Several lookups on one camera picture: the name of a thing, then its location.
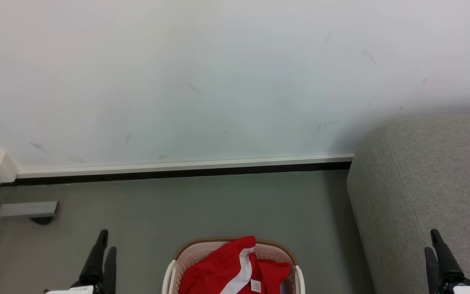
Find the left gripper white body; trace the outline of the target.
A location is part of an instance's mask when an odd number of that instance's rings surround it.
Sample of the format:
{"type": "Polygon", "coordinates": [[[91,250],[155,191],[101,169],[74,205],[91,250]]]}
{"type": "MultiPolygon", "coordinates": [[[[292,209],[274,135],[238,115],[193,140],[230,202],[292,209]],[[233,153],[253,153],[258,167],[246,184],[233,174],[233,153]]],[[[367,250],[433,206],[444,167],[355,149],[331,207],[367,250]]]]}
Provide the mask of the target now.
{"type": "Polygon", "coordinates": [[[44,294],[105,294],[106,287],[103,281],[82,280],[77,281],[68,289],[44,289],[44,294]]]}

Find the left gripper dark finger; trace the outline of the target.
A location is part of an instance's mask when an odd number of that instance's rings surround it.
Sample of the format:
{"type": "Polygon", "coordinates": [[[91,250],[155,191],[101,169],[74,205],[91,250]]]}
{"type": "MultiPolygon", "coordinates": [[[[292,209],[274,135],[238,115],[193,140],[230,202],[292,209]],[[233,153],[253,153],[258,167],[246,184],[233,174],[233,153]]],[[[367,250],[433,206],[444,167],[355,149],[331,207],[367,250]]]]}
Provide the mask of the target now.
{"type": "Polygon", "coordinates": [[[105,294],[116,293],[116,254],[117,249],[115,246],[112,246],[108,250],[106,260],[104,261],[103,290],[105,294]]]}
{"type": "Polygon", "coordinates": [[[108,230],[102,229],[80,274],[80,285],[97,286],[103,282],[103,257],[108,244],[108,230]]]}

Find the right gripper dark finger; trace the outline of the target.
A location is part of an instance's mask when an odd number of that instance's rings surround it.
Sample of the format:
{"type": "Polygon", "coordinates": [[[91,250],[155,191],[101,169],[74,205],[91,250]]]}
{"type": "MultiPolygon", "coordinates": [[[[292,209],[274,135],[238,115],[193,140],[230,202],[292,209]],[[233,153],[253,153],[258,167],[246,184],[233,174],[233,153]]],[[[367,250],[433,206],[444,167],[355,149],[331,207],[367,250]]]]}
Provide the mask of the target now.
{"type": "Polygon", "coordinates": [[[424,249],[426,260],[426,276],[428,282],[428,291],[430,294],[438,294],[440,286],[439,263],[435,252],[429,246],[424,249]]]}
{"type": "Polygon", "coordinates": [[[431,229],[430,231],[431,243],[433,251],[439,263],[439,280],[440,283],[444,281],[462,281],[465,275],[454,255],[452,254],[449,246],[444,242],[438,229],[431,229]]]}

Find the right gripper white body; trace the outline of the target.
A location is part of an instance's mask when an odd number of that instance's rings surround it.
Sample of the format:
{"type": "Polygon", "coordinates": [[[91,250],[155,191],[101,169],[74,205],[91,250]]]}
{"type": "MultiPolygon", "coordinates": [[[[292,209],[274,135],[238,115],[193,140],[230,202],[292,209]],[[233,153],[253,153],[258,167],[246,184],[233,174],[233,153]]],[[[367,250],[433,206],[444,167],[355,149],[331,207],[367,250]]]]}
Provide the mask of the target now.
{"type": "Polygon", "coordinates": [[[444,281],[437,290],[438,294],[470,294],[470,280],[444,281]]]}

